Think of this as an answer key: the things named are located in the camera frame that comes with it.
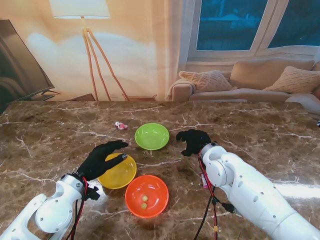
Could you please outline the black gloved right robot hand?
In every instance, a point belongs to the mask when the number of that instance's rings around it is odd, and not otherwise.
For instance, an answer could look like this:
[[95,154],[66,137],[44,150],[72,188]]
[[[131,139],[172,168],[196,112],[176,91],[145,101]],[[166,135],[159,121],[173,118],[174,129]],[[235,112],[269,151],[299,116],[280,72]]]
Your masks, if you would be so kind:
[[204,146],[211,143],[211,139],[206,132],[196,129],[180,131],[175,138],[177,141],[186,142],[186,148],[181,152],[185,157],[198,155]]

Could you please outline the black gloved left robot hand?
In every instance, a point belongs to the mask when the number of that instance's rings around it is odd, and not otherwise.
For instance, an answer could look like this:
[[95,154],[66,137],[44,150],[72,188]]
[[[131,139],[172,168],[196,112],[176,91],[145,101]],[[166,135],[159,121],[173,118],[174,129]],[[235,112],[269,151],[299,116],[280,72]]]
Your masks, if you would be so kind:
[[123,153],[106,161],[107,157],[115,150],[126,148],[128,145],[128,143],[122,140],[116,140],[95,147],[76,171],[77,175],[80,178],[84,177],[87,181],[97,179],[107,170],[122,163],[128,157],[127,154]]

